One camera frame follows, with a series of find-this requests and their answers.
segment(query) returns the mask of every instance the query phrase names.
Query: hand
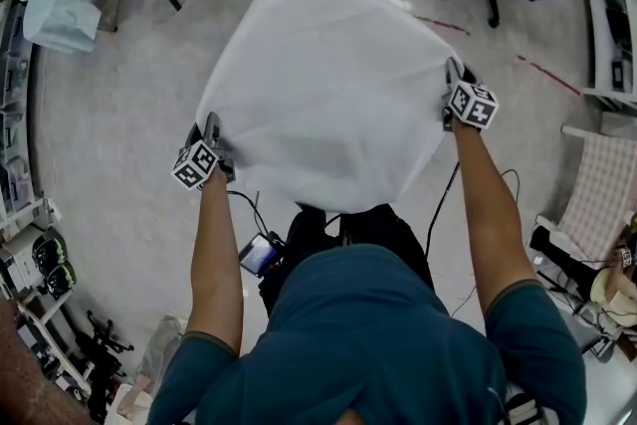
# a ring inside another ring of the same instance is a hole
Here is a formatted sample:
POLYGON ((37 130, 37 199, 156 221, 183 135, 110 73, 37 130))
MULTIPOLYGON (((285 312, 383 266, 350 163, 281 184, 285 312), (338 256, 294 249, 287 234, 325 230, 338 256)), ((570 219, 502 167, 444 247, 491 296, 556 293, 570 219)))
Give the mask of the hand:
POLYGON ((222 186, 223 188, 225 188, 227 185, 228 177, 226 176, 226 173, 221 168, 219 168, 219 165, 217 165, 210 174, 210 177, 208 177, 208 180, 203 183, 203 188, 206 189, 206 187, 208 186, 222 186))
POLYGON ((480 130, 477 129, 476 127, 471 126, 470 124, 464 124, 456 116, 454 116, 453 120, 451 121, 451 130, 455 134, 458 134, 461 131, 466 131, 466 130, 473 130, 473 131, 476 131, 476 132, 480 132, 480 130))

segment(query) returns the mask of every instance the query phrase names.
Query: teal shirt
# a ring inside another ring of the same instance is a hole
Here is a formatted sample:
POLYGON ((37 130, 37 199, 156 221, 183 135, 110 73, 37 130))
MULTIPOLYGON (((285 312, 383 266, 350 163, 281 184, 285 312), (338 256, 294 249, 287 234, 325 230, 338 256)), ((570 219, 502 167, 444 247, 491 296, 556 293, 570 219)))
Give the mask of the teal shirt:
POLYGON ((193 409, 198 425, 333 424, 347 408, 368 425, 495 424, 508 382, 561 425, 583 421, 582 358, 539 283, 505 290, 486 331, 451 319, 391 252, 330 250, 291 273, 249 354, 187 333, 148 424, 171 425, 193 409))

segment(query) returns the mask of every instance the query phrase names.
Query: sleeve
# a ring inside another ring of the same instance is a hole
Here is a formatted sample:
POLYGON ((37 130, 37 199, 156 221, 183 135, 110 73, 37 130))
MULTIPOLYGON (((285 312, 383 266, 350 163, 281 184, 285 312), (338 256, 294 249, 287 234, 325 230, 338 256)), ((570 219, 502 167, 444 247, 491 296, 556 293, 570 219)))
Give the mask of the sleeve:
POLYGON ((152 402, 147 425, 173 425, 183 420, 236 360, 237 354, 219 338, 200 331, 185 334, 152 402))
POLYGON ((509 382, 552 409, 561 425, 579 425, 586 413, 586 378, 579 348, 540 282, 504 289, 485 318, 509 382))

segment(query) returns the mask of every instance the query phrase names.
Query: pink checkered chair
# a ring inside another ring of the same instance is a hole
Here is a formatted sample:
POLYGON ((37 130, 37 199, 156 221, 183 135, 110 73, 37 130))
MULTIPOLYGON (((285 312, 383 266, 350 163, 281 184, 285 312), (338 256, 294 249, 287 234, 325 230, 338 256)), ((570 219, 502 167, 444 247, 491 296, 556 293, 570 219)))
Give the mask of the pink checkered chair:
POLYGON ((637 205, 637 142, 563 126, 584 139, 573 194, 558 224, 537 216, 552 245, 601 268, 637 205))

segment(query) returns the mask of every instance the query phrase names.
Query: gray floor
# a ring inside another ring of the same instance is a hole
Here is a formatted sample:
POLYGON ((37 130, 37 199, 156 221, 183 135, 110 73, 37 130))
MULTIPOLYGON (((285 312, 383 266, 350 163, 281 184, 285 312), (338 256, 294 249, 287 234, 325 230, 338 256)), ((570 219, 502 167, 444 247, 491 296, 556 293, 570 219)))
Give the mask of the gray floor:
MULTIPOLYGON (((64 215, 61 229, 79 278, 74 303, 112 318, 137 346, 124 359, 128 368, 164 313, 188 316, 198 194, 178 186, 170 166, 215 62, 252 0, 183 1, 176 13, 166 0, 125 0, 119 31, 101 35, 92 53, 45 53, 38 86, 38 161, 44 189, 64 215)), ((582 97, 530 64, 576 88, 587 83, 584 0, 500 0, 498 30, 487 25, 485 0, 402 1, 418 16, 470 33, 432 25, 502 103, 485 139, 499 168, 520 174, 527 234, 537 213, 563 204, 564 182, 578 162, 559 127, 595 125, 582 97)), ((455 162, 448 138, 395 204, 423 244, 455 162)), ((444 205, 430 257, 436 290, 450 311, 474 286, 461 188, 456 182, 444 205)), ((232 208, 242 245, 255 233, 252 211, 235 199, 232 208)), ((260 208, 280 234, 297 212, 270 195, 262 195, 260 208)), ((246 276, 244 287, 248 351, 266 316, 255 280, 246 276)), ((457 318, 483 329, 475 297, 457 318)))

